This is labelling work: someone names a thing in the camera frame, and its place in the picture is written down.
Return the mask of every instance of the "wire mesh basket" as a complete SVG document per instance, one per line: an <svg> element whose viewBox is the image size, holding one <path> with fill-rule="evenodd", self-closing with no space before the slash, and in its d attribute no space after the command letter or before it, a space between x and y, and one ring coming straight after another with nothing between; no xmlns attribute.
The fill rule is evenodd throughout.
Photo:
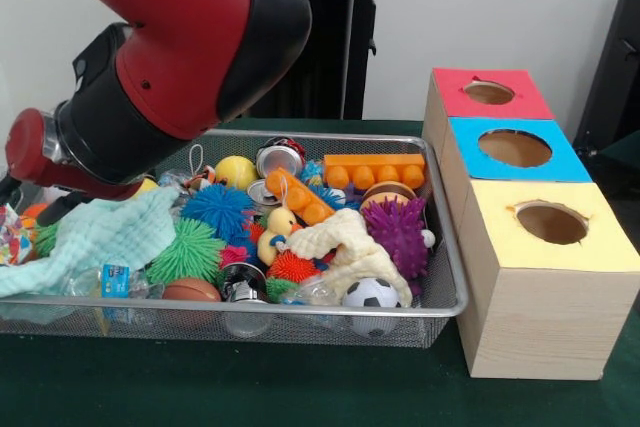
<svg viewBox="0 0 640 427"><path fill-rule="evenodd" d="M325 153L421 153L425 156L428 178L418 194L427 199L427 223L436 236L436 244L430 253L429 275L423 280L423 294L414 298L411 308L20 295L0 299L0 333L417 348L431 346L447 320L462 312L467 304L460 254L431 147L413 137L233 130L211 131L194 143L202 145L205 161L215 165L229 155L252 158L269 138L280 135L302 144L308 159L322 158ZM158 165L157 172L188 170L191 145ZM27 187L23 194L23 204L28 205L37 195L37 190Z"/></svg>

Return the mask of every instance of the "green tablecloth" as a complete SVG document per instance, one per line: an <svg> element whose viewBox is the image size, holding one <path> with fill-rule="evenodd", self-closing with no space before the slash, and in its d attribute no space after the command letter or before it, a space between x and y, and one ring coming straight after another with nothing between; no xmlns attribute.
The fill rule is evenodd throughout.
<svg viewBox="0 0 640 427"><path fill-rule="evenodd" d="M232 128L419 135L418 122ZM640 317L600 382L468 377L455 322L429 350L0 336L1 425L640 425Z"/></svg>

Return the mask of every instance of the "red robot arm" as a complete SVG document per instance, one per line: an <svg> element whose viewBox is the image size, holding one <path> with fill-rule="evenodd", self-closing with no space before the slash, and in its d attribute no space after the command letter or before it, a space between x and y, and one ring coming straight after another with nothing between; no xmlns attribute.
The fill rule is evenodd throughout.
<svg viewBox="0 0 640 427"><path fill-rule="evenodd" d="M308 0L101 1L128 24L78 56L77 92L53 115L18 116L5 184L130 196L140 174L267 92L311 25Z"/></svg>

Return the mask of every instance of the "football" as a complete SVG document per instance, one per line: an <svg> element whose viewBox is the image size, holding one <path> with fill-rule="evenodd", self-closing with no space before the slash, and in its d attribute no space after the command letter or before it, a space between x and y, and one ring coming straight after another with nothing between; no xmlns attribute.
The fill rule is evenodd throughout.
<svg viewBox="0 0 640 427"><path fill-rule="evenodd" d="M365 278L354 282L348 289L342 305L345 307L400 307L400 298L384 279ZM394 317L353 317L351 329L369 339L382 337L398 324Z"/></svg>

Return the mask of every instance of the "wooden box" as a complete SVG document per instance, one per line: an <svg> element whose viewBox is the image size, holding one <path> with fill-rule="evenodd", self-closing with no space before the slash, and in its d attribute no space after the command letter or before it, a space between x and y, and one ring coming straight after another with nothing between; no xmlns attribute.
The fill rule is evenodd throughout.
<svg viewBox="0 0 640 427"><path fill-rule="evenodd" d="M471 180L458 317L472 377L595 380L640 288L640 257L593 183Z"/></svg>

